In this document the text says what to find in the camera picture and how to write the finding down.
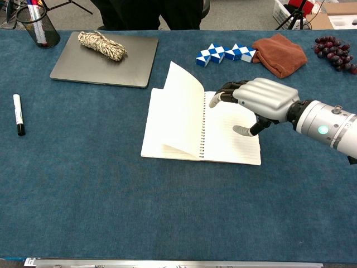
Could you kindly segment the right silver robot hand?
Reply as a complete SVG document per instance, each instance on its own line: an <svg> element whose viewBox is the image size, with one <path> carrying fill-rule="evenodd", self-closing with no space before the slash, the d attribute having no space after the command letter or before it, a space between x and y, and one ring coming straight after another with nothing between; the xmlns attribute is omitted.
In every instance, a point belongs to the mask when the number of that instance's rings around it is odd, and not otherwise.
<svg viewBox="0 0 357 268"><path fill-rule="evenodd" d="M297 89L266 78L255 78L225 83L212 97L209 107L213 108L219 102L230 102L252 111L258 118L252 127L233 126L236 133L252 137L271 123L287 122L288 111L298 101Z"/></svg>

